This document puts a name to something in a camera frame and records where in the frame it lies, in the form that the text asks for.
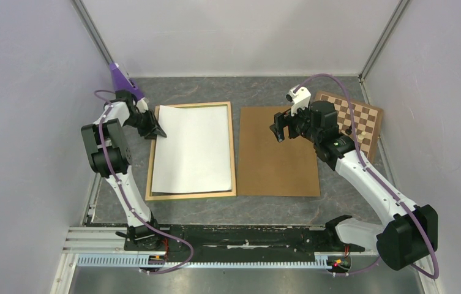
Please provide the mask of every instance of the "white wall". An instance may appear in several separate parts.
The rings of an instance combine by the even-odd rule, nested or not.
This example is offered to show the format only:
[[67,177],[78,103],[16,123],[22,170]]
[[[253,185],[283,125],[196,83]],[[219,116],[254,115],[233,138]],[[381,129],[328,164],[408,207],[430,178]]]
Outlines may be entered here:
[[130,76],[358,74],[398,0],[83,0]]
[[412,1],[367,90],[399,187],[438,211],[438,284],[461,293],[461,1]]
[[0,1],[0,293],[48,293],[91,170],[80,127],[111,87],[71,1]]

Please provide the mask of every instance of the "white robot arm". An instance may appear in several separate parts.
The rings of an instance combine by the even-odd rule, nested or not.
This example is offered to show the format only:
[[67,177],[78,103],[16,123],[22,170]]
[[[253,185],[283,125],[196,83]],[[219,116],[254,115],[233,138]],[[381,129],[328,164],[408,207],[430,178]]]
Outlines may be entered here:
[[81,128],[84,147],[92,170],[100,173],[114,189],[126,214],[127,234],[118,235],[131,240],[137,249],[153,248],[160,241],[152,229],[157,227],[157,222],[133,178],[131,153],[122,127],[132,126],[146,139],[166,137],[166,134],[148,108],[143,93],[125,78],[116,64],[111,65],[111,70],[115,99],[105,100],[100,118]]
[[[289,138],[301,136],[311,141],[318,158],[349,181],[381,221],[378,225],[341,216],[328,222],[326,229],[345,244],[378,252],[394,270],[427,256],[427,241],[434,251],[437,250],[436,211],[430,205],[419,207],[404,196],[373,167],[364,153],[355,149],[354,140],[339,132],[337,112],[332,103],[310,103],[310,98],[308,89],[292,88],[287,95],[288,101],[293,103],[292,108],[277,113],[270,129],[279,142],[285,138],[283,129],[286,126]],[[420,229],[426,233],[427,241],[420,235]]]

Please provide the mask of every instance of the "brown board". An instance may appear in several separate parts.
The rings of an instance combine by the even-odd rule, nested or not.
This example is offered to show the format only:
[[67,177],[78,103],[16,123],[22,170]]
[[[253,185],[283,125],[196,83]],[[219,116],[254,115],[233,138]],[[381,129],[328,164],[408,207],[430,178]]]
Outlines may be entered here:
[[299,137],[279,143],[270,130],[280,107],[242,107],[239,125],[238,195],[320,196],[313,144]]

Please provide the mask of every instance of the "gray mat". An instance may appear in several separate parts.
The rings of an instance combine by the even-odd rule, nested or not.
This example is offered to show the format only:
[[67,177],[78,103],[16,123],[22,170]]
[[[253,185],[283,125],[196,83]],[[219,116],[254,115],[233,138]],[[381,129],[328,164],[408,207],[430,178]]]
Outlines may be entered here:
[[[146,93],[152,108],[160,104],[231,101],[237,164],[240,108],[288,106],[286,93],[304,79],[304,77],[137,78],[136,82]],[[363,101],[356,77],[340,77],[340,79],[345,83],[353,99]],[[328,78],[314,80],[308,88],[313,96],[319,90],[342,94],[340,88]],[[151,142],[141,138],[131,127],[125,127],[124,133],[132,151],[133,174],[143,194]],[[379,154],[374,166],[385,174]],[[319,162],[318,172],[321,197],[237,196],[154,201],[148,202],[148,205],[153,215],[163,224],[324,224],[343,214],[352,215],[362,221],[380,222],[374,210],[345,179],[322,162]],[[126,222],[122,206],[104,180],[99,189],[93,222]]]

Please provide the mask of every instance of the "white paper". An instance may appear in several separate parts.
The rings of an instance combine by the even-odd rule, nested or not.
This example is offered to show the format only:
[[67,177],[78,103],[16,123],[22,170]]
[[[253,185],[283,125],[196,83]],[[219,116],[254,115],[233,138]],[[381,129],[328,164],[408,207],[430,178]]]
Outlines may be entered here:
[[160,106],[152,174],[153,192],[199,193],[231,190],[228,108]]

